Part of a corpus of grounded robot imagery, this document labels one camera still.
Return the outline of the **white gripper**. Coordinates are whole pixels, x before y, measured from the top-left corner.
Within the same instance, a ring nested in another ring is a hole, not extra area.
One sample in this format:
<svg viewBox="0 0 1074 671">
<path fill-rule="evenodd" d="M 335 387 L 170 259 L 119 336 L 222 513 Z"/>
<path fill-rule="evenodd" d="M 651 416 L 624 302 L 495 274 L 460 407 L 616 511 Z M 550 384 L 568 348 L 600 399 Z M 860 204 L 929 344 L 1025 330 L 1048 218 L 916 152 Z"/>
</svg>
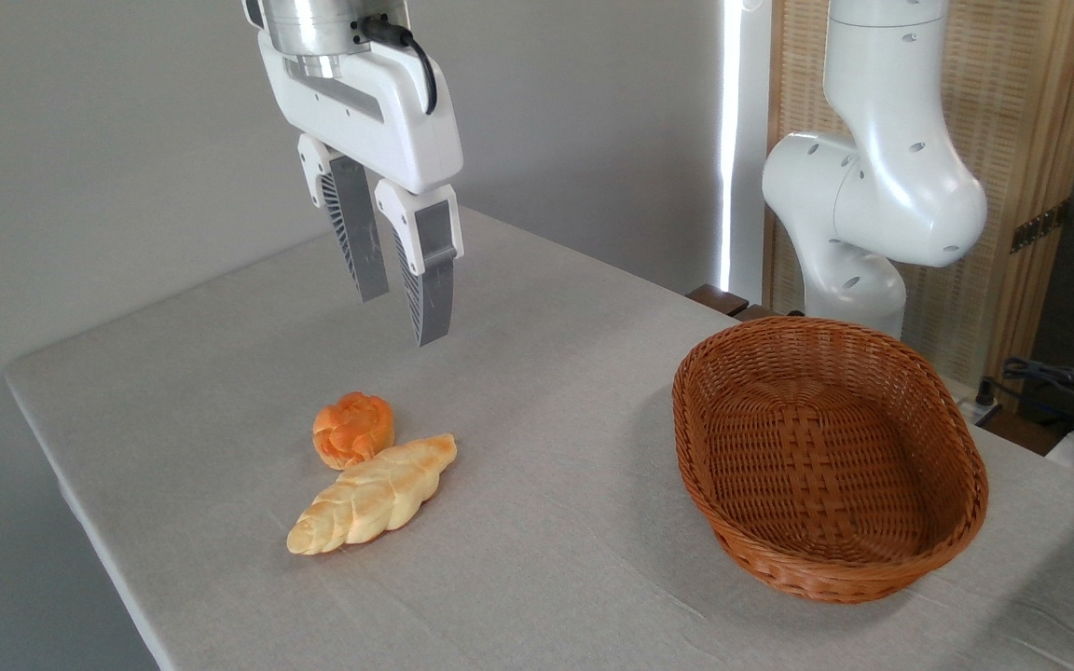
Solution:
<svg viewBox="0 0 1074 671">
<path fill-rule="evenodd" d="M 413 52 L 372 43 L 339 56 L 339 75 L 324 79 L 303 74 L 268 34 L 257 34 L 257 44 L 287 123 L 303 132 L 304 179 L 336 232 L 361 300 L 391 290 L 366 166 L 387 178 L 375 199 L 392 225 L 415 339 L 425 347 L 442 338 L 453 310 L 453 263 L 464 256 L 456 194 L 445 185 L 463 169 L 463 149 L 442 69 L 434 68 L 438 103 L 427 115 Z"/>
</svg>

